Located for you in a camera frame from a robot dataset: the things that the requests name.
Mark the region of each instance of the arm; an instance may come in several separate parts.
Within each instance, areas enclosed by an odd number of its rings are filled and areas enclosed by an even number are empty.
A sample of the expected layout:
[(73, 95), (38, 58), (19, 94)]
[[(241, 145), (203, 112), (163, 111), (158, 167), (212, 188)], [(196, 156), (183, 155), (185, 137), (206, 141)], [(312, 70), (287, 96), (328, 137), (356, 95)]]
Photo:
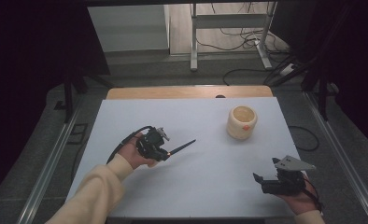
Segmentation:
[(107, 165), (86, 174), (76, 194), (47, 223), (105, 223), (108, 213), (123, 196), (122, 181), (141, 164), (151, 165), (135, 149), (138, 134)]
[[(315, 195), (315, 189), (307, 182), (306, 189)], [(320, 211), (315, 206), (312, 199), (310, 199), (304, 193), (300, 193), (296, 196), (277, 195), (277, 197), (283, 199), (290, 207), (295, 216), (295, 223), (297, 224), (324, 224), (324, 220), (321, 217)]]

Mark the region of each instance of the beige sleeve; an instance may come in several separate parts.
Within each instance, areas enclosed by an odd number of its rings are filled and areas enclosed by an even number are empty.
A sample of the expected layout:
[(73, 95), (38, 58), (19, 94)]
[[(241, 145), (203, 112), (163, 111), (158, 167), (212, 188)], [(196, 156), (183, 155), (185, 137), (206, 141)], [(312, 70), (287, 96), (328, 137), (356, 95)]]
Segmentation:
[(47, 223), (105, 223), (123, 196), (121, 182), (133, 171), (121, 155), (86, 174), (76, 194)]
[(302, 213), (294, 219), (297, 224), (324, 224), (319, 210)]

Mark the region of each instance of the white tabletop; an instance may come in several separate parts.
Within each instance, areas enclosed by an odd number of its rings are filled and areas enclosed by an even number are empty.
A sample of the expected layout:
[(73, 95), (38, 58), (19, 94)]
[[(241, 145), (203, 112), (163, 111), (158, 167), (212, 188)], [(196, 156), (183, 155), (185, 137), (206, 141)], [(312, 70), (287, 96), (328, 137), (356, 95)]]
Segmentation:
[[(253, 135), (238, 141), (225, 125), (229, 111), (249, 105), (258, 114)], [(299, 158), (275, 97), (175, 100), (105, 100), (68, 194), (96, 164), (105, 164), (118, 143), (144, 126), (163, 127), (170, 151), (196, 142), (156, 167), (142, 166), (123, 184), (125, 195), (111, 212), (128, 218), (286, 217), (291, 210), (263, 194), (252, 173), (271, 179), (272, 158)]]

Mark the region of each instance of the human hand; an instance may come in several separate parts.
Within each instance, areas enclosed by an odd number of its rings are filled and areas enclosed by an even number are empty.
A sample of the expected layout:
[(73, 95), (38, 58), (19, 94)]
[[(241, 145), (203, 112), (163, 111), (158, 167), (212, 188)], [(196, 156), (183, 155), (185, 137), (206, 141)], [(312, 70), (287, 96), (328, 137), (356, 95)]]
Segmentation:
[(135, 170), (137, 167), (143, 164), (147, 164), (148, 166), (154, 165), (156, 162), (153, 159), (146, 159), (140, 155), (136, 148), (136, 141), (139, 137), (141, 137), (142, 133), (137, 133), (127, 144), (125, 144), (118, 154), (120, 154), (125, 160), (131, 164), (132, 168)]
[[(316, 195), (316, 190), (311, 186), (311, 184), (308, 181), (306, 181), (306, 180), (309, 180), (306, 175), (304, 175), (304, 179), (305, 179), (306, 189), (313, 195)], [(318, 210), (315, 205), (315, 202), (303, 192), (299, 193), (298, 195), (294, 195), (294, 196), (287, 196), (287, 195), (276, 195), (276, 196), (283, 199), (289, 205), (291, 211), (295, 215), (300, 215), (305, 212)]]

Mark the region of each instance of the ceramic cup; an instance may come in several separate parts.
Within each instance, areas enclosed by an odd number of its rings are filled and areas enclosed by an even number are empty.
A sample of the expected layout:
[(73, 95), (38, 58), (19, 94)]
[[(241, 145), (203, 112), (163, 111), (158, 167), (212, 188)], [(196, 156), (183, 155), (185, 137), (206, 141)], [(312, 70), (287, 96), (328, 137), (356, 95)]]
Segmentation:
[(245, 140), (251, 136), (257, 123), (256, 111), (246, 105), (240, 105), (230, 111), (227, 132), (235, 139)]

